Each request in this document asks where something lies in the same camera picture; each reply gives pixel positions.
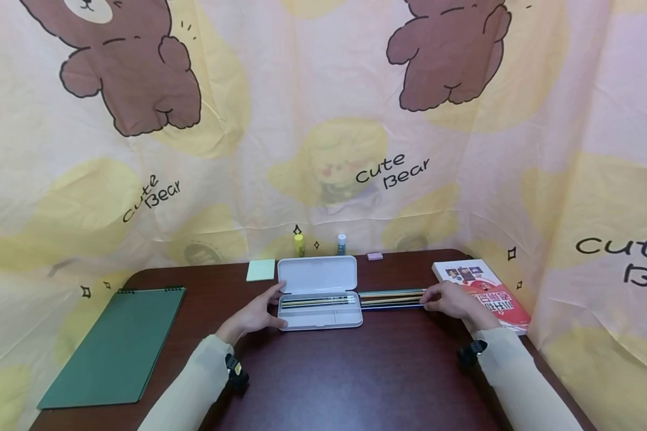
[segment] glue stick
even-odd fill
[[[304,257],[304,235],[295,235],[295,254],[297,257]]]
[[[338,235],[338,256],[345,256],[345,245],[347,243],[347,235]]]

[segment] wrist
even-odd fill
[[[475,308],[469,314],[469,320],[472,322],[474,331],[486,331],[501,327],[499,319],[488,309],[479,304],[479,308]]]
[[[227,321],[225,321],[220,327],[218,328],[218,331],[216,331],[216,336],[223,341],[225,344],[232,345],[233,347],[237,344],[237,341],[242,337],[243,331],[237,325],[237,323],[232,319],[229,318]]]

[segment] hand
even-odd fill
[[[473,323],[474,330],[488,330],[500,327],[496,316],[484,307],[474,296],[465,292],[460,285],[450,281],[435,284],[419,300],[428,311],[440,311],[455,318],[464,318]]]
[[[233,314],[220,326],[216,331],[216,336],[223,343],[234,346],[243,335],[249,332],[256,332],[267,326],[286,327],[288,325],[287,321],[274,317],[266,311],[266,306],[269,303],[273,304],[275,301],[278,304],[278,298],[283,295],[280,290],[284,285],[285,283],[278,283],[271,286],[264,293],[252,299],[249,304]]]

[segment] black wrist device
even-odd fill
[[[457,362],[464,367],[474,367],[477,364],[478,355],[481,355],[487,346],[486,341],[474,340],[469,346],[457,350]]]
[[[249,375],[242,368],[242,364],[232,354],[225,355],[225,367],[228,368],[228,382],[232,389],[243,392],[247,389]]]

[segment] green notebook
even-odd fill
[[[184,287],[119,290],[38,408],[136,403],[184,294]]]

